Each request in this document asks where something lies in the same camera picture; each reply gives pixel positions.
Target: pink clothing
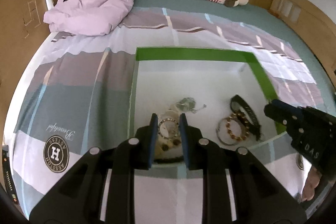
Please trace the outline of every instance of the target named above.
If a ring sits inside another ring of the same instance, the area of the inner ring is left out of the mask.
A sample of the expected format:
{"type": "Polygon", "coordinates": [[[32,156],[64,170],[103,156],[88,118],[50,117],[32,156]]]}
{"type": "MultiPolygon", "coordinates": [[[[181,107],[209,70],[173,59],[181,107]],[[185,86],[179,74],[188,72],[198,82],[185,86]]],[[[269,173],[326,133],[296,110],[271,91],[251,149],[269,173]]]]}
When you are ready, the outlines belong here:
{"type": "Polygon", "coordinates": [[[51,32],[104,35],[111,32],[132,9],[134,0],[58,0],[44,14],[51,32]]]}

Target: mattress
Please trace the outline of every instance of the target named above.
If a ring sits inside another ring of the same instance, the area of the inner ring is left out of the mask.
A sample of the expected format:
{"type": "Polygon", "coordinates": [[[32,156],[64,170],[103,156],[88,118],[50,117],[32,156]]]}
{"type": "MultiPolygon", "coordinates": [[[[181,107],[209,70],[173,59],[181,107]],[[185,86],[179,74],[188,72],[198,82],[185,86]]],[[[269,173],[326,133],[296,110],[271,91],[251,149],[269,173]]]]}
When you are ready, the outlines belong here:
{"type": "MultiPolygon", "coordinates": [[[[206,0],[135,0],[129,15],[108,35],[50,34],[25,70],[4,136],[26,217],[90,147],[109,149],[127,138],[134,55],[143,46],[253,52],[281,100],[335,112],[323,69],[296,34],[265,10],[227,8],[206,0]],[[70,152],[61,172],[50,170],[42,156],[45,142],[55,134],[62,135],[70,152]]],[[[290,142],[281,134],[250,150],[297,197],[310,165],[305,162],[305,170],[298,169],[290,142]]],[[[138,223],[201,222],[201,173],[172,165],[135,175],[138,223]]]]}

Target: bed frame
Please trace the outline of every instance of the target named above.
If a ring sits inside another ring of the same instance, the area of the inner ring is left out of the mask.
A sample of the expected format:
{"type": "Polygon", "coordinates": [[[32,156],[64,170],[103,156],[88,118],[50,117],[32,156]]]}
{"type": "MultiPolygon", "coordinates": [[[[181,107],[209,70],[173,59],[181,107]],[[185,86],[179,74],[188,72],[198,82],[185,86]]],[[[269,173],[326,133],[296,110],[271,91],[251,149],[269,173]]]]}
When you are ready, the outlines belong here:
{"type": "Polygon", "coordinates": [[[336,24],[308,0],[273,0],[270,12],[301,37],[336,86],[336,24]]]}
{"type": "Polygon", "coordinates": [[[29,61],[50,34],[45,0],[0,0],[0,139],[13,93],[29,61]]]}

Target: round black logo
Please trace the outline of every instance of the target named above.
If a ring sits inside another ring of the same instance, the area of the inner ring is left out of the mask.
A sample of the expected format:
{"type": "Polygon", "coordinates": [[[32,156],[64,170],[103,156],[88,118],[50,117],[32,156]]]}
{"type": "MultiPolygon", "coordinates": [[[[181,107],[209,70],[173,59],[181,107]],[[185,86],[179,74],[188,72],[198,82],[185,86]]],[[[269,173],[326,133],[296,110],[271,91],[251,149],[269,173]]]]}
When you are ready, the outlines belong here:
{"type": "Polygon", "coordinates": [[[58,135],[51,136],[45,143],[43,157],[52,172],[63,172],[69,163],[69,149],[65,140],[58,135]]]}

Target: brown beaded bracelet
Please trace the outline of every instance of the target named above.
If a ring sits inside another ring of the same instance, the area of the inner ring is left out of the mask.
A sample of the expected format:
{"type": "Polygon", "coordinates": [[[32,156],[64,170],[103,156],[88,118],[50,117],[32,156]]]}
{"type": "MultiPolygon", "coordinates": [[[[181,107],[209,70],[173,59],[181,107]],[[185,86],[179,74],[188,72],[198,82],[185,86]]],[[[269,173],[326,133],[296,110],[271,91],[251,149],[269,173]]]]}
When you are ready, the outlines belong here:
{"type": "Polygon", "coordinates": [[[240,141],[246,140],[250,133],[248,131],[249,127],[245,126],[245,125],[244,126],[246,128],[246,131],[244,133],[242,132],[241,136],[237,137],[236,135],[234,135],[232,133],[232,131],[230,129],[230,126],[231,126],[231,122],[230,121],[231,120],[234,120],[236,122],[239,121],[238,118],[237,118],[237,116],[242,117],[242,119],[244,120],[244,124],[248,124],[248,119],[246,118],[246,116],[245,116],[244,113],[240,113],[240,112],[239,113],[235,113],[234,112],[229,117],[226,118],[226,120],[227,120],[227,122],[226,122],[226,128],[227,128],[227,133],[230,135],[231,139],[240,142],[240,141]]]}

